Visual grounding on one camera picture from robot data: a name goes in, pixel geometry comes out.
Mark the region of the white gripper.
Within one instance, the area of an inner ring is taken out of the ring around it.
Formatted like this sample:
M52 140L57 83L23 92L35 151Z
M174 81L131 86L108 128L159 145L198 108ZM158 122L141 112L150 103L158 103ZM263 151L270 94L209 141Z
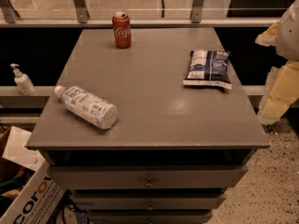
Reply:
M279 56L294 60L280 68L272 67L267 75L257 120L262 125L272 125L299 99L299 0L291 4L279 23L259 34L255 43L265 47L276 45Z

